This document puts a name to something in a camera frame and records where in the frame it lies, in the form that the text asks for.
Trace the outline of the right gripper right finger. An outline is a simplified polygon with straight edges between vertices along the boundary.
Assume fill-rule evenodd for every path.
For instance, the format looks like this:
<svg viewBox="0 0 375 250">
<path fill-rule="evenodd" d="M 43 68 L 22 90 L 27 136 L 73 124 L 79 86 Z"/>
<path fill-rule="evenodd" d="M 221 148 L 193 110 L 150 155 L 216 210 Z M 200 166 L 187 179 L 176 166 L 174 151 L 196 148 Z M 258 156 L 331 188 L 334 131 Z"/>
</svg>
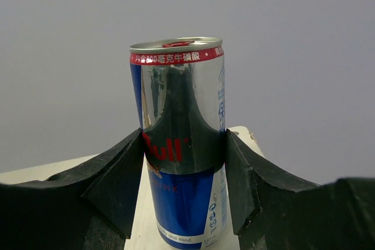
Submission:
<svg viewBox="0 0 375 250">
<path fill-rule="evenodd" d="M 374 179 L 319 185 L 260 155 L 253 139 L 226 133 L 232 229 L 241 249 L 373 249 Z"/>
</svg>

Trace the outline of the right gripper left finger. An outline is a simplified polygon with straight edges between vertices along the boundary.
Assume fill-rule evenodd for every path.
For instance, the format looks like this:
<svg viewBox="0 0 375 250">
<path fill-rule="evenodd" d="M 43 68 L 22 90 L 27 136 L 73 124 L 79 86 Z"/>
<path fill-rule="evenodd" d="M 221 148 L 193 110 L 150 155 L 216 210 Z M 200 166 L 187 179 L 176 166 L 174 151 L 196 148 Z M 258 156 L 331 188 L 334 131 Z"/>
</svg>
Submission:
<svg viewBox="0 0 375 250">
<path fill-rule="evenodd" d="M 50 176 L 1 185 L 2 249 L 123 249 L 144 160 L 140 130 Z"/>
</svg>

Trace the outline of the Red Bull can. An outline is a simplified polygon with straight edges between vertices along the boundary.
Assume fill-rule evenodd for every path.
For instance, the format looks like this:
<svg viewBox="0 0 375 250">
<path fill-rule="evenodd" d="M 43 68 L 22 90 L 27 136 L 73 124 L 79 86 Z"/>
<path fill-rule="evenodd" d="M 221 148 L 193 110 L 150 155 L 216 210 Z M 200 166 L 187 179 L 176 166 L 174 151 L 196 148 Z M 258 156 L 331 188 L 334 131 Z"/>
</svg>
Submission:
<svg viewBox="0 0 375 250">
<path fill-rule="evenodd" d="M 129 48 L 156 223 L 177 249 L 208 248 L 226 226 L 222 44 L 180 37 Z"/>
</svg>

